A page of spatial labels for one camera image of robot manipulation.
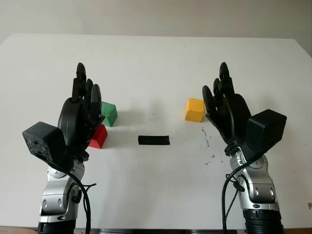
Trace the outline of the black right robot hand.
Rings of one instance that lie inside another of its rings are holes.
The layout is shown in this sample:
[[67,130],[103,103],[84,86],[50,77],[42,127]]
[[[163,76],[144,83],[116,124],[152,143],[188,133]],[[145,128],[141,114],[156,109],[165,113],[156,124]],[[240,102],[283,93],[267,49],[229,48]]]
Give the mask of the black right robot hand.
[[233,149],[243,144],[251,113],[244,98],[235,93],[225,62],[220,65],[219,77],[214,80],[213,89],[203,86],[202,95],[207,110],[206,117],[227,144],[225,154],[229,156]]

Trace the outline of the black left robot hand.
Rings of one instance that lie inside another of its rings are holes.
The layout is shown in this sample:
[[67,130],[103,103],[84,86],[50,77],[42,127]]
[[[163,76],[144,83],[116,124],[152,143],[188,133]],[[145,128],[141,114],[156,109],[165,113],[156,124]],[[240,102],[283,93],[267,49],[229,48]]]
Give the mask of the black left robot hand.
[[73,80],[72,96],[65,101],[58,120],[58,128],[74,158],[89,159],[86,149],[105,119],[101,107],[100,87],[86,77],[85,66],[80,62]]

